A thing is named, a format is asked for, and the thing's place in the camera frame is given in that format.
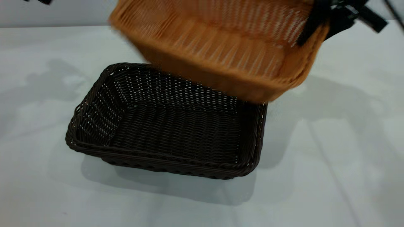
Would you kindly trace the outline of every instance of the tabletop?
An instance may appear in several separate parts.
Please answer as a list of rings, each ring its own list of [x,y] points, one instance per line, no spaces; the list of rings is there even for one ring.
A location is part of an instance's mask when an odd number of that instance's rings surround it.
[[[261,160],[232,180],[114,167],[64,138],[104,68],[144,62],[108,26],[0,29],[0,223],[404,226],[404,39],[357,23],[269,104]]]

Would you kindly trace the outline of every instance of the basket rim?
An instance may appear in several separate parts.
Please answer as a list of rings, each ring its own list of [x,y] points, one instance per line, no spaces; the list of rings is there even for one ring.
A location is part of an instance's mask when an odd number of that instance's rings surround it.
[[[290,89],[292,87],[295,87],[299,85],[300,83],[303,82],[305,78],[302,78],[302,75],[304,72],[309,70],[310,68],[310,59],[313,58],[313,55],[316,54],[315,48],[318,45],[318,42],[322,42],[329,30],[329,22],[321,24],[317,30],[314,32],[314,34],[309,38],[309,39],[314,39],[315,42],[313,42],[313,45],[310,48],[310,54],[307,55],[307,57],[304,59],[304,67],[300,70],[300,72],[297,74],[296,77],[293,78],[286,78],[286,79],[274,79],[274,78],[265,78],[265,76],[256,76],[256,77],[245,77],[241,75],[246,75],[249,74],[248,72],[240,69],[229,69],[227,67],[224,67],[220,64],[208,61],[204,58],[201,57],[196,57],[195,55],[189,54],[188,52],[179,52],[176,48],[174,48],[172,45],[170,45],[167,42],[161,42],[159,40],[156,40],[155,38],[142,38],[142,35],[137,32],[136,30],[131,30],[127,26],[123,26],[122,23],[119,22],[119,18],[121,14],[123,13],[122,9],[120,7],[116,7],[112,14],[109,17],[109,21],[116,30],[120,31],[121,34],[129,39],[132,42],[137,42],[140,43],[141,45],[147,46],[148,48],[155,49],[157,51],[164,52],[165,54],[168,54],[174,58],[177,58],[181,61],[186,62],[187,64],[193,65],[197,68],[199,68],[202,71],[208,71],[213,74],[218,74],[222,77],[229,78],[231,80],[238,80],[243,83],[249,83],[249,84],[254,84],[256,86],[265,86],[266,88],[271,88],[271,89]],[[291,52],[295,52],[301,48],[305,48],[309,45],[310,42],[306,42],[303,46],[294,46],[292,47]]]
[[[262,149],[262,140],[263,140],[263,134],[264,134],[264,127],[262,127],[260,132],[257,132],[256,140],[257,143],[255,143],[255,147],[253,149],[254,156],[248,160],[247,162],[243,163],[238,163],[238,164],[230,164],[230,163],[218,163],[218,162],[204,162],[192,158],[185,158],[185,157],[180,157],[180,156],[173,156],[173,155],[168,155],[164,153],[150,153],[146,151],[141,151],[137,149],[125,149],[125,148],[119,148],[119,147],[112,147],[112,146],[100,146],[100,145],[95,145],[91,143],[86,143],[83,141],[80,141],[76,137],[76,130],[77,127],[76,125],[79,125],[83,116],[78,113],[78,110],[80,112],[86,112],[88,103],[92,102],[92,94],[93,92],[97,92],[107,76],[114,72],[115,70],[123,67],[128,67],[128,66],[137,66],[137,67],[147,67],[150,64],[143,64],[143,63],[117,63],[108,66],[101,74],[101,76],[98,78],[98,80],[94,83],[88,94],[84,97],[83,101],[75,108],[74,115],[72,119],[70,120],[68,130],[66,132],[65,136],[65,141],[67,145],[78,152],[85,153],[91,156],[96,156],[99,157],[100,153],[102,153],[102,158],[108,158],[105,157],[105,155],[110,155],[110,158],[125,158],[125,159],[131,159],[131,158],[136,158],[136,157],[147,157],[150,158],[150,162],[158,162],[158,161],[163,161],[163,160],[170,160],[172,162],[175,162],[176,165],[183,165],[183,164],[188,164],[188,165],[193,165],[196,168],[206,168],[209,167],[212,171],[214,169],[216,170],[253,170],[260,159],[260,154],[261,154],[261,149]],[[267,112],[267,103],[263,103],[259,105],[260,108],[263,109],[263,112]],[[266,114],[264,115],[262,121],[263,125],[265,125],[265,118]]]

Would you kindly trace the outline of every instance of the woven rattan texture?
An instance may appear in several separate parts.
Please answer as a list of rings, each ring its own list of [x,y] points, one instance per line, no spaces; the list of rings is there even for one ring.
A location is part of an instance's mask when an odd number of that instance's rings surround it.
[[[76,108],[66,143],[113,165],[231,179],[257,166],[266,109],[147,64],[119,63]]]
[[[153,64],[254,103],[300,85],[328,33],[310,0],[120,0],[111,24]]]

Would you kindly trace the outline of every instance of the dark brown wicker basket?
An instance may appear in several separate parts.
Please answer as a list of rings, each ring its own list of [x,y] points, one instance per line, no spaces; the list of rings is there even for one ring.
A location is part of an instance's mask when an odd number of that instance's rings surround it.
[[[119,63],[76,107],[66,143],[112,165],[231,179],[257,166],[266,113],[266,103]]]

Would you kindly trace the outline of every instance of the woven basket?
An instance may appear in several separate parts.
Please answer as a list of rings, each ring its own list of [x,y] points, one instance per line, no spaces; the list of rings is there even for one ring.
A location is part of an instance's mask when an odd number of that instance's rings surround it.
[[[66,143],[112,165],[230,179],[257,166],[266,112],[267,104],[120,63],[78,105]]]
[[[329,26],[296,44],[313,0],[119,0],[110,21],[162,70],[254,103],[307,77]]]

